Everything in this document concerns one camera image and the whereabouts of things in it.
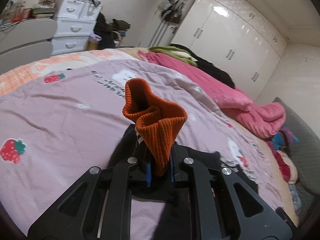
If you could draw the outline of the black sweater orange cuffs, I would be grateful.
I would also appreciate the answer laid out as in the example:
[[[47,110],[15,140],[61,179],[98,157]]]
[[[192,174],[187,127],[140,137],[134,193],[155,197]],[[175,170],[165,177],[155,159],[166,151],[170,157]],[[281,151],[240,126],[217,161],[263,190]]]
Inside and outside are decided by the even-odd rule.
[[[144,187],[154,186],[162,192],[171,192],[171,164],[170,155],[175,139],[187,120],[185,110],[174,102],[165,101],[151,91],[148,83],[143,79],[131,79],[125,85],[125,106],[123,115],[135,123],[136,132],[145,142],[143,155],[152,155],[151,165],[146,167],[146,181]],[[139,165],[143,158],[137,158]],[[159,226],[157,231],[176,239],[182,239],[185,228],[190,225],[190,205],[188,189],[175,192],[175,200],[170,205],[173,215],[168,228]]]

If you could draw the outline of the black clothing on bed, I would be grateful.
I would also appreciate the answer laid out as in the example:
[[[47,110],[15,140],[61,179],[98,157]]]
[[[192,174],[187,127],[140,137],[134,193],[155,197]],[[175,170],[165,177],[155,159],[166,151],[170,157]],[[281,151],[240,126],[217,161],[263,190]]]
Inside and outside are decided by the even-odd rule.
[[[227,72],[215,67],[211,62],[197,56],[189,48],[187,48],[183,45],[175,44],[175,43],[171,43],[170,45],[173,47],[187,51],[193,58],[195,58],[197,60],[196,61],[197,67],[200,70],[202,70],[203,72],[212,76],[213,78],[217,79],[218,81],[224,83],[225,85],[231,87],[232,89],[235,89],[235,84]]]

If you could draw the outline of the dark clothes pile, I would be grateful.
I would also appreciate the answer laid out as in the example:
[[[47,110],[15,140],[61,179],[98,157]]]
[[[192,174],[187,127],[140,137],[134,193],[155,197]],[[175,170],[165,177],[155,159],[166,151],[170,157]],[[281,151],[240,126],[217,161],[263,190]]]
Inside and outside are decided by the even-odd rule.
[[[105,16],[99,13],[93,29],[93,33],[101,37],[97,50],[116,48],[115,42],[120,41],[120,37],[124,37],[130,27],[124,20],[113,19],[111,23],[107,23]]]

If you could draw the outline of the red patterned pillow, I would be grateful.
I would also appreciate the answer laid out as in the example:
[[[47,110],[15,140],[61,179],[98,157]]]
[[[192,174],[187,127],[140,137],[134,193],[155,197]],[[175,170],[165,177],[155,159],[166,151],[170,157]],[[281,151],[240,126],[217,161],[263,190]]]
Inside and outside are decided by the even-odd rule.
[[[292,160],[285,152],[276,150],[271,141],[267,141],[266,143],[278,163],[283,180],[288,184],[295,184],[298,181],[298,171]]]

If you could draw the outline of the striped colourful pillow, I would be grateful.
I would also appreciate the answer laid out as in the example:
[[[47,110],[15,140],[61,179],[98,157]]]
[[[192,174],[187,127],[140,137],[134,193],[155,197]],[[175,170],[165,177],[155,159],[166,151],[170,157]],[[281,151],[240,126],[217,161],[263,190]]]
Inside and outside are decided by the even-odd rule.
[[[295,142],[299,142],[299,139],[293,135],[288,127],[282,126],[271,138],[271,142],[275,150],[283,150]]]

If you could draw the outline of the hot pink blanket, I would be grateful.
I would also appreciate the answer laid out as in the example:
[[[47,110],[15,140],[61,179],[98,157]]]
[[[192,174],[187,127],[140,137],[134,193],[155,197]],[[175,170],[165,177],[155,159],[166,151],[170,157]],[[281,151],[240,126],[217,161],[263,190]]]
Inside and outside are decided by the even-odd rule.
[[[232,89],[199,68],[162,53],[139,51],[138,54],[149,63],[173,69],[186,76],[199,85],[223,113],[261,139],[274,136],[286,120],[285,109],[278,102],[258,106],[242,91]]]

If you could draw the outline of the pink strawberry print quilt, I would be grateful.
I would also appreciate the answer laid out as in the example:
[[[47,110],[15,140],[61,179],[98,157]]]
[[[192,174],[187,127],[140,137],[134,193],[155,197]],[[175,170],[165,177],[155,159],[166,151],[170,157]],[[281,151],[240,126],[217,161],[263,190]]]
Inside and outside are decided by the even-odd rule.
[[[108,164],[130,125],[122,109],[132,78],[187,114],[213,117],[176,71],[116,49],[55,56],[1,76],[1,203],[23,233],[86,170]]]

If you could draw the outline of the grey quilted headboard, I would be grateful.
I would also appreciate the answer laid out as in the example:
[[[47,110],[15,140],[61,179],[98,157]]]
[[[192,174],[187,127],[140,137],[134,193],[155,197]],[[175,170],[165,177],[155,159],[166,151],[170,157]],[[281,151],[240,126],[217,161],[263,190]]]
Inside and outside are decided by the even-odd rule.
[[[284,125],[298,138],[285,152],[298,171],[296,187],[302,202],[298,217],[300,222],[304,223],[319,203],[319,137],[283,100],[276,97],[274,102],[285,108]]]

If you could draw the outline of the green blanket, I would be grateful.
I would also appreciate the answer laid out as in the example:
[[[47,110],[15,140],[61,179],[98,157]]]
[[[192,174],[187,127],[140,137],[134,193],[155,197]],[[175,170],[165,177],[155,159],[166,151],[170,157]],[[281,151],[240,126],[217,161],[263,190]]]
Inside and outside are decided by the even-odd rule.
[[[197,67],[197,59],[191,56],[186,50],[177,48],[175,46],[155,46],[148,48],[148,51],[165,54],[191,66]]]

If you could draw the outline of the grey chair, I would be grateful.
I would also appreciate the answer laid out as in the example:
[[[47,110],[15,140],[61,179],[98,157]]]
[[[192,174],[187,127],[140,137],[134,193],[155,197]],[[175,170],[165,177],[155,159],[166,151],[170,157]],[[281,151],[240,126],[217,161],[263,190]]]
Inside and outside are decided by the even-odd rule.
[[[50,39],[56,31],[57,22],[49,18],[1,27],[1,74],[49,58],[53,52]]]

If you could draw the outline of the white glossy wardrobe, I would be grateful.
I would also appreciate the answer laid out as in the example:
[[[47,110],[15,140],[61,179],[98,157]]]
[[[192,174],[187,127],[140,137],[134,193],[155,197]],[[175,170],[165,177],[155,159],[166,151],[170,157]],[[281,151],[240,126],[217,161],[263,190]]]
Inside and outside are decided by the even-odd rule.
[[[227,72],[252,100],[265,88],[287,46],[245,0],[195,0],[172,43]]]

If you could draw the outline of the white drawer chest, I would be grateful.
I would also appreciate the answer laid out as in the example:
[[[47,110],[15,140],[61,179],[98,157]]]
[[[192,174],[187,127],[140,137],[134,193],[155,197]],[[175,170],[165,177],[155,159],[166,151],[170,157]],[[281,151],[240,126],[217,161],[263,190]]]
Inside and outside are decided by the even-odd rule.
[[[101,10],[99,0],[56,0],[57,30],[51,39],[53,55],[84,51]]]

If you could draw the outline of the bags hanging on door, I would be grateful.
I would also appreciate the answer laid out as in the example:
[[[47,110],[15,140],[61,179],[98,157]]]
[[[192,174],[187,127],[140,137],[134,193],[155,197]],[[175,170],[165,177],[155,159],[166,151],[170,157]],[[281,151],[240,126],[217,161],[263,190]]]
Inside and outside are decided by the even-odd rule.
[[[184,0],[165,0],[159,6],[161,19],[168,23],[179,24],[182,20]]]

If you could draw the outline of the cluttered desk items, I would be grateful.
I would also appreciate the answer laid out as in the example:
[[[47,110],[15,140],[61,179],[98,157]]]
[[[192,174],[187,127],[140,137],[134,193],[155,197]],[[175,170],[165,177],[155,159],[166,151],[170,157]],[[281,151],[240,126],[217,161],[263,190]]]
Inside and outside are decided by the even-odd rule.
[[[95,21],[101,7],[100,0],[9,0],[1,11],[1,32],[29,19]]]

